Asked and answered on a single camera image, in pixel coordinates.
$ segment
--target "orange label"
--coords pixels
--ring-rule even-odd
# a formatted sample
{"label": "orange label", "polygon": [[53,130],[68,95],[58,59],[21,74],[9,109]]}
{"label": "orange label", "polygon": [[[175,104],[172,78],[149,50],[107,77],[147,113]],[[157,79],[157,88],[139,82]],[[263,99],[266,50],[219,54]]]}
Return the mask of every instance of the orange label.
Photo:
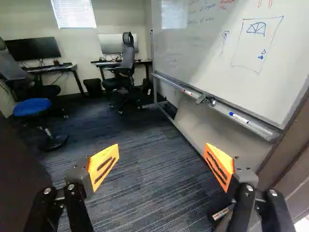
{"label": "orange label", "polygon": [[203,158],[219,181],[223,190],[227,192],[234,173],[233,158],[211,144],[205,144]]}
{"label": "orange label", "polygon": [[94,192],[118,160],[118,144],[112,145],[89,158],[88,172]]}

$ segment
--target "black desk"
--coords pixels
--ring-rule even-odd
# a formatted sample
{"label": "black desk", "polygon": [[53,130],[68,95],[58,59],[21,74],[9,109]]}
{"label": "black desk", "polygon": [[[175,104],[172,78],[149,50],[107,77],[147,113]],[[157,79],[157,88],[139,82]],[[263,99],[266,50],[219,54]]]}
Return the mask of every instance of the black desk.
{"label": "black desk", "polygon": [[25,69],[25,71],[33,75],[39,75],[40,79],[42,79],[43,73],[49,73],[49,72],[54,72],[54,71],[72,72],[75,77],[78,88],[81,94],[84,96],[84,90],[83,90],[81,81],[78,77],[78,74],[76,72],[76,69],[77,69],[77,64],[68,65],[68,66],[44,66],[44,67],[36,67],[36,68],[27,68]]}
{"label": "black desk", "polygon": [[[100,72],[101,72],[101,76],[103,78],[103,80],[105,79],[104,77],[104,72],[103,69],[105,67],[116,67],[119,66],[121,64],[121,62],[117,62],[117,61],[92,61],[92,64],[94,64],[95,66],[97,66],[98,68],[100,68]],[[135,61],[134,64],[135,65],[145,65],[146,68],[146,78],[149,79],[149,65],[151,65],[153,62],[152,60],[144,60],[144,61]]]}

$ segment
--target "blue stool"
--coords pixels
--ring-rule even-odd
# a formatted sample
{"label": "blue stool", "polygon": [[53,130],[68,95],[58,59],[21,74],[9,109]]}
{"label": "blue stool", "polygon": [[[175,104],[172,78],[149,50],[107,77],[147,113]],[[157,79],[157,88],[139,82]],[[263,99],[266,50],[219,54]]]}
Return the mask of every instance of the blue stool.
{"label": "blue stool", "polygon": [[52,135],[41,119],[42,113],[51,107],[51,105],[51,102],[46,98],[32,98],[20,102],[13,110],[13,115],[16,117],[31,117],[38,121],[48,136],[45,143],[39,145],[39,149],[43,151],[59,148],[68,140],[68,135],[66,134]]}

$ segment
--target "black monitor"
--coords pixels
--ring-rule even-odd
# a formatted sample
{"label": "black monitor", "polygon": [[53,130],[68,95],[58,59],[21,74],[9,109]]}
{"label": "black monitor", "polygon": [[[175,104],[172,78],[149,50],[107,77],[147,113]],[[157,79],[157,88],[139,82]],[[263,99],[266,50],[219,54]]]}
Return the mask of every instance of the black monitor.
{"label": "black monitor", "polygon": [[54,37],[6,40],[5,44],[16,61],[61,57]]}

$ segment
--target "trash can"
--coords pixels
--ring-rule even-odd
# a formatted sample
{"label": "trash can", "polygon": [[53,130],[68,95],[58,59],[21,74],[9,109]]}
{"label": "trash can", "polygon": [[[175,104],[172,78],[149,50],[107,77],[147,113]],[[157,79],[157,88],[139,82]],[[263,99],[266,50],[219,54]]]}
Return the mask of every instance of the trash can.
{"label": "trash can", "polygon": [[87,88],[89,97],[97,98],[102,96],[101,80],[99,78],[86,79],[84,85]]}

